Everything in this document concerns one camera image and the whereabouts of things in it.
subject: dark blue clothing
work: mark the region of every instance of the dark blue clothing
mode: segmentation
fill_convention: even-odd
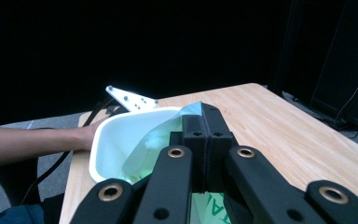
[[[0,224],[43,223],[43,209],[39,204],[14,206],[0,213]]]

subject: white plastic bin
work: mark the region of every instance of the white plastic bin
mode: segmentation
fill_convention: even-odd
[[[120,178],[121,167],[136,145],[153,128],[171,119],[180,107],[154,108],[119,114],[98,127],[89,158],[89,173],[99,183]]]

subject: human arm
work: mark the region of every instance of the human arm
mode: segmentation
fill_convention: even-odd
[[[74,129],[9,129],[0,127],[0,165],[70,150],[91,150],[102,120]]]

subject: black equipment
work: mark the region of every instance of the black equipment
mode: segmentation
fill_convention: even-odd
[[[151,175],[96,184],[71,223],[188,223],[191,193],[205,191],[224,193],[231,223],[358,223],[356,195],[326,180],[291,186],[261,152],[238,145],[216,107],[182,122]]]
[[[307,0],[283,89],[358,125],[358,1]]]

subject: gray floor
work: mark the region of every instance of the gray floor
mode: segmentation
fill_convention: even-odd
[[[310,114],[313,113],[298,102],[294,102],[293,97],[290,94],[285,93],[284,96],[288,102],[296,105],[304,111],[309,112]],[[48,119],[39,119],[34,121],[24,121],[20,123],[8,124],[5,127],[26,129],[31,125],[31,128],[73,128],[77,126],[78,118],[81,114],[82,113]],[[352,141],[358,143],[358,134],[356,135],[356,132],[342,132],[342,134],[349,137]],[[40,158],[38,173],[43,174],[60,156],[61,154],[57,154]],[[61,166],[51,176],[49,176],[40,184],[39,188],[42,199],[64,192],[70,160],[71,155],[65,159]],[[8,207],[9,203],[7,197],[0,187],[0,212],[7,209]]]

